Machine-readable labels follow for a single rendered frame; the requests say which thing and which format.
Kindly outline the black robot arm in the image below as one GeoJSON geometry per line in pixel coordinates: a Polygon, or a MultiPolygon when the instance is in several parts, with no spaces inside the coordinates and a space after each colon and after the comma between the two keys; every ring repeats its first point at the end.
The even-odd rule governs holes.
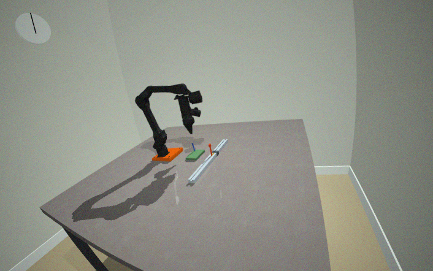
{"type": "MultiPolygon", "coordinates": [[[[149,98],[151,94],[161,92],[177,94],[174,100],[178,99],[179,107],[187,106],[190,103],[198,104],[202,102],[202,96],[200,91],[191,92],[184,83],[179,83],[172,86],[148,86],[140,93],[139,96],[136,96],[135,103],[145,114],[151,130],[153,131],[153,138],[155,141],[155,143],[153,144],[153,148],[156,149],[158,153],[157,158],[165,157],[167,154],[170,153],[165,145],[167,140],[167,134],[165,133],[164,129],[160,129],[157,121],[154,118],[154,114],[150,110],[149,98]],[[178,94],[183,95],[179,96],[178,94]]],[[[197,107],[195,107],[194,109],[190,109],[190,116],[192,115],[200,117],[201,111],[198,110],[197,107]]]]}

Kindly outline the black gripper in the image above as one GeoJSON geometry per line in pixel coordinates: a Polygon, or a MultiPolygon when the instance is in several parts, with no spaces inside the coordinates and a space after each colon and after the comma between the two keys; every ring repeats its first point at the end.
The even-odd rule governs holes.
{"type": "Polygon", "coordinates": [[[180,107],[183,124],[186,127],[186,129],[188,130],[188,132],[190,134],[192,134],[193,133],[192,125],[194,123],[194,118],[192,116],[190,116],[190,109],[191,109],[190,105],[180,107]]]}

